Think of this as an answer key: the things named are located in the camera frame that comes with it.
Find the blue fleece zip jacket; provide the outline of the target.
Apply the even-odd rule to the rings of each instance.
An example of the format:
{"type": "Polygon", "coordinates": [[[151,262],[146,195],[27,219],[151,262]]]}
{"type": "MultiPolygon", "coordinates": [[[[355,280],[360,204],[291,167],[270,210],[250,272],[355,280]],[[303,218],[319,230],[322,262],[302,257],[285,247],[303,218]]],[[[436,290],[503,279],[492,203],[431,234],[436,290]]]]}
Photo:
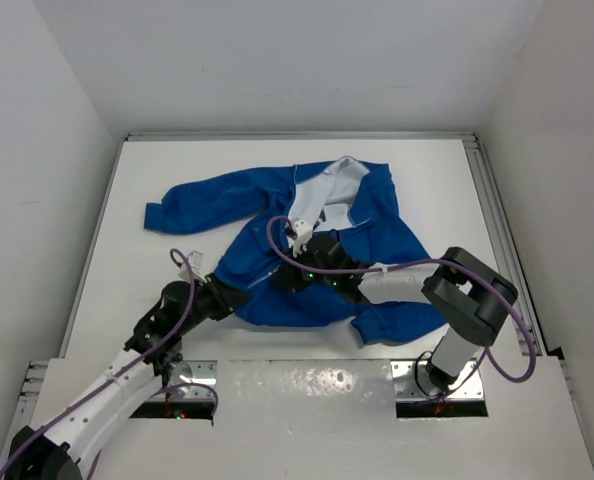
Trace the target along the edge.
{"type": "Polygon", "coordinates": [[[304,220],[316,233],[337,231],[342,247],[356,261],[400,264],[428,256],[400,217],[389,166],[350,156],[251,168],[174,186],[160,202],[146,205],[144,227],[189,235],[244,220],[214,274],[230,287],[251,292],[251,300],[236,314],[253,325],[313,328],[349,319],[366,343],[407,343],[444,325],[429,304],[354,305],[327,285],[298,293],[273,286],[270,276],[280,259],[272,248],[292,245],[280,223],[271,234],[266,232],[276,216],[304,220]]]}

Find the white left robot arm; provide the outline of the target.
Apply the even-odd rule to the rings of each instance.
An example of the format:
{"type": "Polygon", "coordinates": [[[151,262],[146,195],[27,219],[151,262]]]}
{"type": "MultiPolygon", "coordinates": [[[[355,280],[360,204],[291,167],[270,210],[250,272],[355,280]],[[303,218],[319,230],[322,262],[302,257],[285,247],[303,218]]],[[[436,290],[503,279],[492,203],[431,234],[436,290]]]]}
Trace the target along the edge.
{"type": "Polygon", "coordinates": [[[226,318],[251,297],[214,275],[167,284],[89,387],[43,425],[17,432],[0,479],[92,478],[111,437],[146,400],[169,390],[182,337],[205,320],[226,318]]]}

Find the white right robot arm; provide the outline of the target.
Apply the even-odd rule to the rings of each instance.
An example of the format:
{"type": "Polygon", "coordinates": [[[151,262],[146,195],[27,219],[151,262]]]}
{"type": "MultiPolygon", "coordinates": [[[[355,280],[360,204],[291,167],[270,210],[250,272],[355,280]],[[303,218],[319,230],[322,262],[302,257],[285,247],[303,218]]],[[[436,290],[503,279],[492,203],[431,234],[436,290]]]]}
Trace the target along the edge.
{"type": "Polygon", "coordinates": [[[403,303],[433,306],[448,330],[432,351],[425,370],[429,382],[446,392],[478,349],[490,347],[518,298],[516,287],[461,247],[438,260],[404,266],[354,260],[334,234],[294,236],[292,249],[271,248],[282,259],[273,283],[301,292],[315,284],[331,287],[341,298],[378,306],[403,303]]]}

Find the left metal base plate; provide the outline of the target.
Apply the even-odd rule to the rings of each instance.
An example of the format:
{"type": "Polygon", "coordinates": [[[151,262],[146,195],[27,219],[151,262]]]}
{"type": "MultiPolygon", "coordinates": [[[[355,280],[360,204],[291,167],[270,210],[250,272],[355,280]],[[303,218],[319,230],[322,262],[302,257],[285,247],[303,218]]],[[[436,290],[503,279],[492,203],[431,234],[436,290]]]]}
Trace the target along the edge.
{"type": "Polygon", "coordinates": [[[213,402],[211,391],[217,383],[217,364],[213,361],[182,361],[170,373],[166,391],[154,399],[183,402],[213,402]]]}

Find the metal base plate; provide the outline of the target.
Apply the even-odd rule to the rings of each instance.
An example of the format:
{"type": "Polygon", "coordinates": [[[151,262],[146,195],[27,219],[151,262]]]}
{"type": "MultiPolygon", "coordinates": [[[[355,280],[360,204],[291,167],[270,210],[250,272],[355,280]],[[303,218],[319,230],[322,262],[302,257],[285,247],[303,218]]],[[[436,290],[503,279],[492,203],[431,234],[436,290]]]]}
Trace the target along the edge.
{"type": "MultiPolygon", "coordinates": [[[[397,403],[415,403],[431,400],[442,394],[426,372],[427,361],[392,360],[390,362],[395,400],[397,403]]],[[[484,387],[479,372],[475,369],[476,361],[469,361],[462,369],[457,380],[449,385],[449,402],[484,401],[484,387]]]]}
{"type": "Polygon", "coordinates": [[[213,402],[211,391],[217,383],[217,364],[213,361],[182,361],[170,373],[166,391],[154,399],[183,402],[213,402]]]}

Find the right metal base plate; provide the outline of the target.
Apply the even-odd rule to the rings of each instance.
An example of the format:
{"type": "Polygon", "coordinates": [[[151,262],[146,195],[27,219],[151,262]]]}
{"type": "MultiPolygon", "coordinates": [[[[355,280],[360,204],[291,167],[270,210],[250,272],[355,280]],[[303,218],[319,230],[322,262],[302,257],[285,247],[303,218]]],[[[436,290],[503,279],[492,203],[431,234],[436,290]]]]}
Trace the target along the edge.
{"type": "MultiPolygon", "coordinates": [[[[427,361],[392,360],[390,362],[395,400],[397,403],[415,403],[431,400],[442,394],[426,372],[427,361]]],[[[449,385],[449,402],[484,401],[484,387],[479,372],[475,369],[476,361],[469,361],[462,369],[457,380],[449,385]]]]}

